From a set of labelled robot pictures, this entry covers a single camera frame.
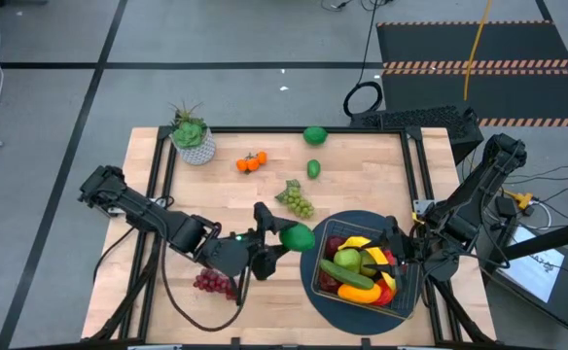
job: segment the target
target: succulent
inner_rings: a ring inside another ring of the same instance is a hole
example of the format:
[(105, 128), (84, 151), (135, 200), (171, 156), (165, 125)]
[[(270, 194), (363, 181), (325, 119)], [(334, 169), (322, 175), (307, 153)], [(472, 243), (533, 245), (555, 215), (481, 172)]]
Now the succulent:
[(199, 104), (187, 110), (183, 102), (182, 110), (176, 107), (176, 115), (172, 122), (172, 127), (174, 128), (172, 138), (176, 145), (182, 149), (199, 146), (206, 134), (206, 123), (204, 120), (192, 117), (194, 109), (198, 106)]

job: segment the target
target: green apple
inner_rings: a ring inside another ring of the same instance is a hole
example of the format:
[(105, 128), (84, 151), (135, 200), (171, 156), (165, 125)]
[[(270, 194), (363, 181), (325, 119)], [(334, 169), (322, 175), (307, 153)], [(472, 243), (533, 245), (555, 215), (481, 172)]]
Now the green apple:
[(368, 277), (373, 277), (377, 273), (377, 270), (375, 270), (374, 268), (364, 267), (365, 264), (375, 263), (373, 257), (371, 256), (371, 253), (362, 251), (360, 252), (360, 257), (362, 258), (362, 262), (360, 262), (360, 273)]
[(334, 256), (334, 263), (340, 267), (344, 267), (351, 272), (360, 273), (360, 263), (362, 257), (355, 249), (342, 249)]

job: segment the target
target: floor mat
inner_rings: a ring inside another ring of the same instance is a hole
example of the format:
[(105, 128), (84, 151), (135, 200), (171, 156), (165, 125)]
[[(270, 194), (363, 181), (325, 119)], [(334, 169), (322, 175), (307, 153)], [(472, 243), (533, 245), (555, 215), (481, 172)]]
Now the floor mat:
[[(463, 101), (475, 21), (379, 23), (386, 108)], [(494, 21), (481, 34), (468, 103), (480, 125), (568, 126), (568, 52), (554, 24)]]

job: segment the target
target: fruit basket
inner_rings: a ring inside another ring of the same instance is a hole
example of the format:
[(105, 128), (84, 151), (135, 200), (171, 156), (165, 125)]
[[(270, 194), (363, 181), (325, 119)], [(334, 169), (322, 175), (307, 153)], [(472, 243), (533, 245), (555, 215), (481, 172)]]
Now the fruit basket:
[[(330, 298), (338, 302), (345, 302), (370, 311), (401, 319), (409, 318), (413, 314), (413, 307), (416, 304), (420, 292), (419, 285), (421, 282), (421, 275), (420, 267), (418, 265), (407, 266), (407, 271), (405, 271), (403, 275), (402, 285), (399, 287), (399, 291), (393, 296), (391, 302), (383, 306), (353, 302), (339, 297), (334, 291), (325, 291), (321, 288), (321, 283), (319, 281), (319, 274), (321, 273), (320, 262), (322, 259), (328, 258), (326, 256), (326, 248), (327, 242), (331, 237), (341, 237), (344, 240), (351, 236), (363, 236), (368, 239), (378, 239), (381, 234), (382, 232), (380, 230), (374, 228), (354, 225), (338, 219), (329, 219), (324, 226), (324, 232), (322, 234), (318, 251), (319, 254), (314, 266), (311, 285), (312, 292), (323, 298)], [(377, 273), (375, 277), (372, 278), (375, 282), (380, 279), (380, 273)]]

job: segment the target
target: red grapes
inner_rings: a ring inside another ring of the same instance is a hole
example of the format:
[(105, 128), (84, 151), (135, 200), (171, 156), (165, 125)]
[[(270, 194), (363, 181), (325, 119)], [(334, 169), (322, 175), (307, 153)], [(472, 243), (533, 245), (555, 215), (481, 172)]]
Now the red grapes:
[(236, 300), (236, 293), (232, 289), (230, 279), (209, 268), (203, 268), (195, 277), (194, 287), (208, 293), (225, 293), (226, 299)]

